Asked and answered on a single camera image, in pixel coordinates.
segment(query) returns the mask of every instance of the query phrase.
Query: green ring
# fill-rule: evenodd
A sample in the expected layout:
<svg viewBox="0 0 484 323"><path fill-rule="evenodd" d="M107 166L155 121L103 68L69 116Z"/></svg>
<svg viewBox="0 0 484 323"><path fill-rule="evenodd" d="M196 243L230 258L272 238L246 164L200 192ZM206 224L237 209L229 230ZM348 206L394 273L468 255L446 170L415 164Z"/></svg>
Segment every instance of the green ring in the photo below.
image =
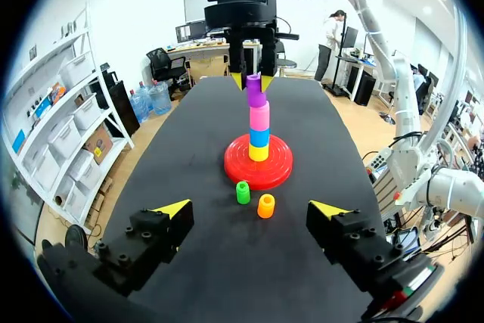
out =
<svg viewBox="0 0 484 323"><path fill-rule="evenodd" d="M238 182L235 187L235 193L239 204L248 204L250 202L250 188L247 182Z"/></svg>

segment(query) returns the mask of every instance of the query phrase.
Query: pants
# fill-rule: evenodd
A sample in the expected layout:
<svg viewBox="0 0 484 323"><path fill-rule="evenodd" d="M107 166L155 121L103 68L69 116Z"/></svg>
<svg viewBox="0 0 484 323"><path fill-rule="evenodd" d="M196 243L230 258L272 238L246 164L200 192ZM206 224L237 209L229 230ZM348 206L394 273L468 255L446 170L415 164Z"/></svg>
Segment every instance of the pants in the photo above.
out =
<svg viewBox="0 0 484 323"><path fill-rule="evenodd" d="M331 49L325 45L319 45L318 69L316 70L315 80L321 81L330 63Z"/></svg>

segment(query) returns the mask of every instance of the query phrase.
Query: red ring stand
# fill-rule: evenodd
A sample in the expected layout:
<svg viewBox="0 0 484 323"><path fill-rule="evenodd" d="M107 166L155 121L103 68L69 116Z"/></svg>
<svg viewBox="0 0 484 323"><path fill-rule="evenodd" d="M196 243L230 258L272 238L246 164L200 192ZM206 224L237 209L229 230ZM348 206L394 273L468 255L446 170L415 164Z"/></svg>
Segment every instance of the red ring stand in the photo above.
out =
<svg viewBox="0 0 484 323"><path fill-rule="evenodd" d="M254 162L249 158L249 134L235 139L225 151L225 172L234 182L245 181L256 191L275 188L289 177L293 170L293 153L277 136L269 139L269 158Z"/></svg>

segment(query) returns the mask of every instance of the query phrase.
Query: orange ring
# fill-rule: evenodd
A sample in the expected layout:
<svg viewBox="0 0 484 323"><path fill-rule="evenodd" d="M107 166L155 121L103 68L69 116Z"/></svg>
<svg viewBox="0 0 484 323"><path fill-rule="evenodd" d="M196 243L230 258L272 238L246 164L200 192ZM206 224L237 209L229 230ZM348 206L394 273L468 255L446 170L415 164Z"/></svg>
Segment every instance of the orange ring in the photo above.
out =
<svg viewBox="0 0 484 323"><path fill-rule="evenodd" d="M261 219L269 219L274 214L275 198L272 194L263 194L259 198L257 214Z"/></svg>

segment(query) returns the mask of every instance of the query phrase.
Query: black tablecloth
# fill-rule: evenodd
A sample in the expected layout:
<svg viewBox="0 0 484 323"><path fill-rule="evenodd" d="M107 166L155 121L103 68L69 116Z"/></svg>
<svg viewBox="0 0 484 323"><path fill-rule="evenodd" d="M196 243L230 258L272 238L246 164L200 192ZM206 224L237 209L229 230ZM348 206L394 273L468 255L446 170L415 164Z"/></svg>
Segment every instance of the black tablecloth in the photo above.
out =
<svg viewBox="0 0 484 323"><path fill-rule="evenodd" d="M195 226L171 264L161 264L130 300L173 321L355 322L371 297L332 266L306 229L310 199L372 215L383 226L371 183L337 111L319 84L275 79L271 133L293 151L291 177L271 190L275 214L257 216L262 192L237 204L223 169L225 148L248 132L246 95L225 77L204 79L163 124L130 176L104 233L123 233L129 215L190 198Z"/></svg>

